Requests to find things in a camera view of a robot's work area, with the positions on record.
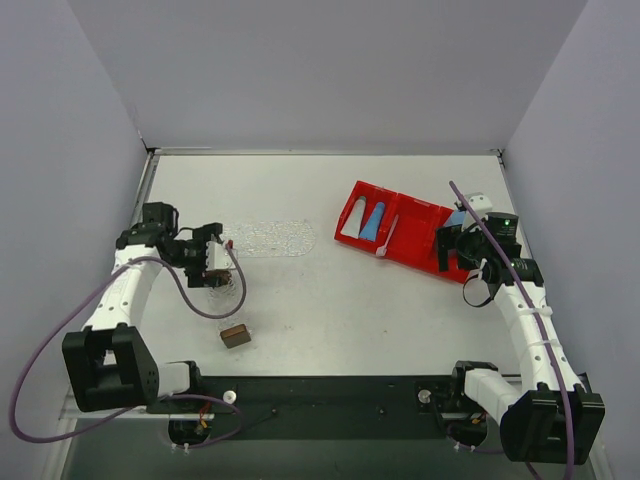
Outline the blue plastic cup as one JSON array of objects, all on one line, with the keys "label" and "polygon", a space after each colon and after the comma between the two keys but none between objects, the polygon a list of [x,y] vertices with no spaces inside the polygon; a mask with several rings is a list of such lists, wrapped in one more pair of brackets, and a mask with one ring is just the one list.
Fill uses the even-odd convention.
[{"label": "blue plastic cup", "polygon": [[447,247],[447,254],[449,256],[454,254],[456,241],[460,236],[461,231],[463,230],[465,216],[466,216],[465,211],[456,210],[451,213],[451,215],[445,222],[446,247]]}]

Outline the clear acrylic rack plate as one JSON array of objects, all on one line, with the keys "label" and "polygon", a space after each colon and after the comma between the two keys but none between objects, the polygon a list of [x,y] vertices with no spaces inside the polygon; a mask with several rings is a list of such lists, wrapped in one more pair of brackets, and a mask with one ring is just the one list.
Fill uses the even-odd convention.
[{"label": "clear acrylic rack plate", "polygon": [[209,312],[216,317],[233,316],[242,308],[245,299],[245,288],[235,281],[207,290]]}]

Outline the blue toothpaste tube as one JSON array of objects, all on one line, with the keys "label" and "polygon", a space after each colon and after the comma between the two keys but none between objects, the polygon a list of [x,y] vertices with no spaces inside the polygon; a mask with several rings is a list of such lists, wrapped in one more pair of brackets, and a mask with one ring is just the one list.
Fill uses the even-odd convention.
[{"label": "blue toothpaste tube", "polygon": [[369,215],[364,227],[362,228],[359,238],[370,242],[375,242],[380,228],[382,218],[384,216],[386,205],[383,202],[377,202]]}]

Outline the white toothpaste tube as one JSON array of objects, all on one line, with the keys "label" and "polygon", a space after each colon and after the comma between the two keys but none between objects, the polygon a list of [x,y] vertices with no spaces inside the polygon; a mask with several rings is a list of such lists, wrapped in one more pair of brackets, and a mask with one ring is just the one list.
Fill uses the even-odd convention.
[{"label": "white toothpaste tube", "polygon": [[341,234],[346,237],[358,239],[361,231],[361,224],[366,209],[367,200],[360,196],[354,205],[341,229]]}]

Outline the brown wooden block stand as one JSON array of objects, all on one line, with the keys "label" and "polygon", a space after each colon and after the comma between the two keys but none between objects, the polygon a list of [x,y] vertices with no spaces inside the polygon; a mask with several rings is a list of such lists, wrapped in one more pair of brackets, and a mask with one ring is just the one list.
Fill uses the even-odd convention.
[{"label": "brown wooden block stand", "polygon": [[227,349],[233,349],[249,343],[251,334],[245,324],[239,324],[222,330],[220,338]]}]

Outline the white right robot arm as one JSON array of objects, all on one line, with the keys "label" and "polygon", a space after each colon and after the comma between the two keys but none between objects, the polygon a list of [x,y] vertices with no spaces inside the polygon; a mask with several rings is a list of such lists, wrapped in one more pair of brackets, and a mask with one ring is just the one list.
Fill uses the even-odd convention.
[{"label": "white right robot arm", "polygon": [[517,216],[492,212],[468,227],[436,231],[440,271],[455,260],[470,279],[486,284],[486,301],[502,314],[520,368],[514,387],[490,362],[458,361],[443,409],[487,414],[511,461],[582,465],[604,419],[604,401],[566,358],[543,276],[534,260],[522,257],[517,226]]}]

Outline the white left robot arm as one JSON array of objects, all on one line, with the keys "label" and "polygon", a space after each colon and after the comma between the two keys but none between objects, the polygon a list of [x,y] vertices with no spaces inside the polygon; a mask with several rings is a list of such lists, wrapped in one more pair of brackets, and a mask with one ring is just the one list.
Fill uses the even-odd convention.
[{"label": "white left robot arm", "polygon": [[140,220],[116,240],[113,280],[81,330],[65,335],[62,353],[76,404],[83,412],[148,406],[169,396],[183,411],[204,402],[205,387],[190,360],[159,364],[139,330],[153,283],[164,265],[181,269],[190,288],[206,286],[221,248],[218,222],[181,239],[173,206],[147,203]]}]

